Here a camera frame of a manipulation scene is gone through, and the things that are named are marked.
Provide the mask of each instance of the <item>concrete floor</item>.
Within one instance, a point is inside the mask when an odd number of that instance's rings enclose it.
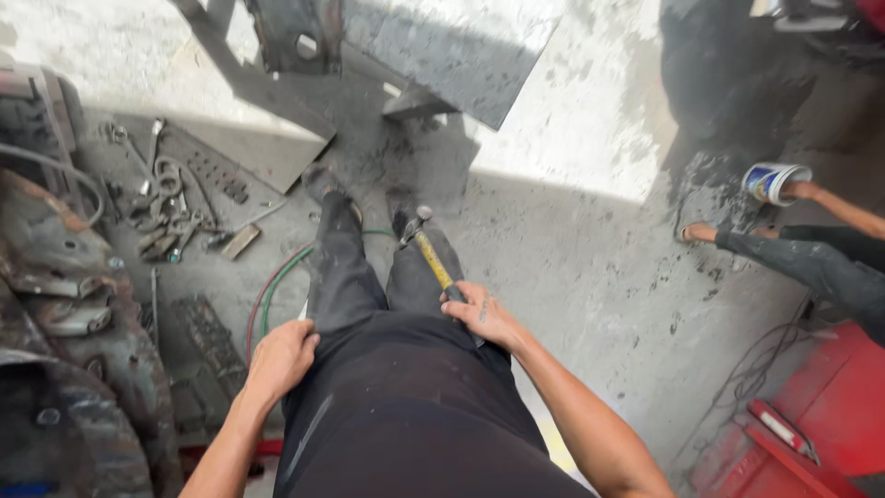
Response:
[[[241,14],[235,14],[229,38],[237,53],[249,57],[254,46]],[[468,279],[493,289],[639,432],[674,487],[690,495],[684,472],[730,413],[714,410],[700,424],[712,396],[754,341],[790,320],[805,289],[713,247],[673,240],[675,194],[685,193],[685,184],[715,163],[697,148],[674,145],[681,139],[660,82],[658,15],[659,0],[572,0],[565,6],[501,130],[469,118],[458,124],[457,139],[465,147],[455,161],[470,167],[469,179],[458,200],[460,213],[442,224]],[[230,95],[187,24],[164,0],[3,0],[0,44],[19,61],[64,74],[84,106],[158,109],[246,124],[279,121]],[[383,98],[366,92],[358,110],[376,120]],[[337,147],[345,152],[333,149],[323,160],[353,186],[366,226],[383,226],[387,158],[375,164],[366,158],[370,151],[354,153],[376,146],[375,138],[360,135],[359,120],[342,124],[347,120],[341,107],[329,112],[338,120]],[[452,122],[450,116],[439,133]],[[435,137],[425,136],[430,144]],[[444,163],[451,150],[428,146],[413,155]],[[404,166],[392,168],[402,174]],[[729,169],[718,183],[695,185],[691,195],[717,209],[683,216],[755,212],[758,206],[744,204],[743,197],[720,196],[733,192],[738,174]],[[315,208],[299,188],[290,195],[290,208],[300,216],[298,235],[284,223],[269,222],[265,232],[288,232],[265,242],[261,256],[225,270],[240,282],[234,289],[209,291],[239,347],[248,305],[266,275],[292,244],[309,237],[306,214]],[[382,282],[391,250],[389,241],[368,242]],[[198,288],[199,279],[214,271],[194,270],[191,285]],[[306,272],[297,270],[281,286],[273,323],[301,308],[307,281]],[[184,293],[171,285],[174,280],[163,282],[164,293]],[[577,475],[521,372],[518,383],[553,443],[555,460]]]

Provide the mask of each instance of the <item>person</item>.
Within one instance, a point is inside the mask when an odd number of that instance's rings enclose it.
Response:
[[[242,496],[278,400],[286,427],[276,497],[593,495],[550,460],[517,392],[512,356],[600,495],[674,496],[636,433],[486,288],[460,280],[467,302],[445,301],[412,242],[396,252],[385,294],[347,192],[323,168],[310,168],[303,182],[322,205],[310,319],[258,344],[245,387],[182,497]],[[391,219],[402,236],[414,212],[394,197]],[[463,278],[439,227],[428,222],[424,231]],[[476,346],[465,327],[487,342]]]
[[[885,347],[885,219],[810,181],[786,183],[783,194],[813,200],[850,226],[759,228],[746,235],[697,222],[682,228],[680,240],[715,243],[795,278],[843,307]]]

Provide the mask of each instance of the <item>leg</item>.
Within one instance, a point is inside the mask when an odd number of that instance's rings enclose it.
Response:
[[[860,261],[868,267],[885,273],[885,240],[869,237],[851,227],[820,227],[798,225],[781,229],[781,238],[824,242]]]
[[[846,306],[876,343],[885,346],[885,275],[821,242],[770,239],[719,230],[716,246],[795,278]]]
[[[319,332],[338,331],[387,309],[384,290],[366,261],[362,227],[350,198],[330,191],[322,200],[311,257],[307,317]]]
[[[423,230],[452,280],[463,280],[464,272],[458,254],[443,231],[433,221],[426,222]],[[391,311],[417,311],[444,318],[440,310],[442,293],[443,288],[421,254],[417,242],[412,240],[405,249],[393,255],[387,286]]]

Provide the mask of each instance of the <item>left hand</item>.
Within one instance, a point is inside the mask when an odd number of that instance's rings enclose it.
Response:
[[[255,348],[243,390],[253,401],[273,405],[304,378],[318,344],[313,320],[292,320],[273,329]]]

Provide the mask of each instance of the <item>hand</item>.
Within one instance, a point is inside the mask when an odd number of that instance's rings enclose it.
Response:
[[[440,301],[444,314],[464,322],[474,334],[511,353],[522,348],[526,340],[531,338],[531,334],[495,300],[489,289],[463,281],[456,282],[455,285],[467,298],[467,302],[449,301],[449,297],[443,293]]]
[[[243,391],[253,402],[273,406],[313,364],[319,334],[313,320],[292,320],[273,329],[255,348]]]
[[[822,189],[815,182],[787,182],[783,186],[783,193],[788,198],[814,198]]]

